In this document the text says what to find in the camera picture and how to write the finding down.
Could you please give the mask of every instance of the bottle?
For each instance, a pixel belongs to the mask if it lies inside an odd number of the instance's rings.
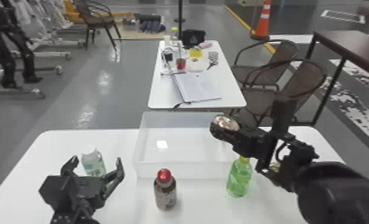
[[[240,156],[231,166],[227,180],[227,192],[233,197],[242,197],[247,193],[248,183],[251,180],[252,166],[249,158]]]
[[[172,33],[170,34],[172,38],[172,46],[176,46],[177,41],[179,40],[179,29],[175,26],[172,27]]]
[[[176,180],[168,169],[158,171],[154,181],[156,206],[163,210],[169,210],[176,204]]]
[[[97,149],[89,154],[82,154],[81,163],[88,176],[100,177],[106,174],[104,159]]]

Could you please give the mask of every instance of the scissors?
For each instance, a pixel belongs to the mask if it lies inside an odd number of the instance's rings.
[[[218,61],[216,61],[216,60],[210,61],[209,62],[209,67],[206,70],[209,70],[212,66],[215,66],[217,64],[218,64]]]

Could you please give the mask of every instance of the humanoid robot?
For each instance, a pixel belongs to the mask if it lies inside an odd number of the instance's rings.
[[[41,77],[35,75],[34,54],[27,46],[30,39],[18,25],[14,7],[9,0],[0,0],[0,64],[4,69],[1,85],[8,89],[19,88],[14,80],[15,61],[2,38],[2,33],[13,42],[21,52],[24,61],[23,78],[25,83],[38,83]]]

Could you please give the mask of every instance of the robot leg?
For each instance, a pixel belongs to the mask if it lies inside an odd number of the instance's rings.
[[[35,66],[34,66],[34,53],[27,46],[27,37],[25,37],[23,32],[19,32],[19,30],[9,30],[5,32],[5,35],[12,41],[18,48],[21,53],[21,57],[24,62],[24,70],[23,70],[23,78],[25,83],[38,83],[42,80],[41,77],[37,77],[35,75]]]
[[[16,63],[10,53],[10,50],[6,46],[6,43],[0,35],[0,64],[4,69],[4,76],[1,81],[1,85],[4,88],[15,89],[18,88],[16,81],[14,80],[14,72]]]

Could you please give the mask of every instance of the transparent storage bin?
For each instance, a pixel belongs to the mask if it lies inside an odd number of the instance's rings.
[[[155,178],[168,168],[176,178],[226,179],[238,155],[209,132],[217,114],[145,112],[133,156],[137,177]]]

